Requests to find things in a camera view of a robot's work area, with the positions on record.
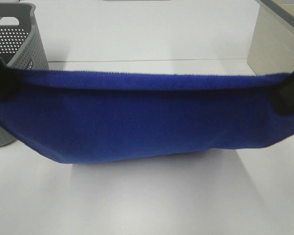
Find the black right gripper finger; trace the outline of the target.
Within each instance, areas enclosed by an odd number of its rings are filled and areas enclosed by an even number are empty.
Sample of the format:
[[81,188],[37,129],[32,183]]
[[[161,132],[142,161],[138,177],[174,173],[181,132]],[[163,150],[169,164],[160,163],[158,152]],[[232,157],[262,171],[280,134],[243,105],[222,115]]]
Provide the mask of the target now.
[[272,91],[271,104],[278,114],[294,113],[294,71]]

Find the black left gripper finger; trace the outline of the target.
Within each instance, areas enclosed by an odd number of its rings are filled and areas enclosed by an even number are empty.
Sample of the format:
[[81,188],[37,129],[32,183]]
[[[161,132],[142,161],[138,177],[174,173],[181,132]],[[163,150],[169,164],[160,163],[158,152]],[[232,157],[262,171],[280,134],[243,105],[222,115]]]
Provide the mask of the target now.
[[0,100],[6,101],[16,94],[16,77],[0,59]]

